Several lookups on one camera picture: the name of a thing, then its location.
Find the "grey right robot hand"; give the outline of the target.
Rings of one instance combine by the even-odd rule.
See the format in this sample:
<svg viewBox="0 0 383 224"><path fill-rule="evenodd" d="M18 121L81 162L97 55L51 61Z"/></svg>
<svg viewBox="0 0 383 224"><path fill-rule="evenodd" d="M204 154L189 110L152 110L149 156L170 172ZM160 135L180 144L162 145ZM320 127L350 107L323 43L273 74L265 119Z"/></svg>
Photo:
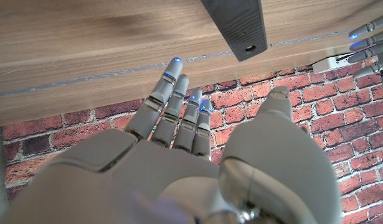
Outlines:
<svg viewBox="0 0 383 224"><path fill-rule="evenodd" d="M326 153L292 118L289 91L269 91L214 164L210 101L173 58L124 130L55 156L0 223L341 223Z"/></svg>

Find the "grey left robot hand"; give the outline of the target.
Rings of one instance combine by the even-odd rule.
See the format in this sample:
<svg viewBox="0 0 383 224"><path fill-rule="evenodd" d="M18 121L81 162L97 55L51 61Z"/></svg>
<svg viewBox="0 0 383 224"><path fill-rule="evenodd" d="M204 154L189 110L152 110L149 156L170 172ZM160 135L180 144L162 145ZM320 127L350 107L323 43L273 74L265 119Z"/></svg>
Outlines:
<svg viewBox="0 0 383 224"><path fill-rule="evenodd" d="M383 27L383 15L373 21L364 24L349 33L349 38L354 40L359 36ZM383 31L368 38L362 39L349 47L354 54L348 58L349 63L356 63L374 56L378 56L378 61L356 71L353 76L361 78L377 72L383 76Z"/></svg>

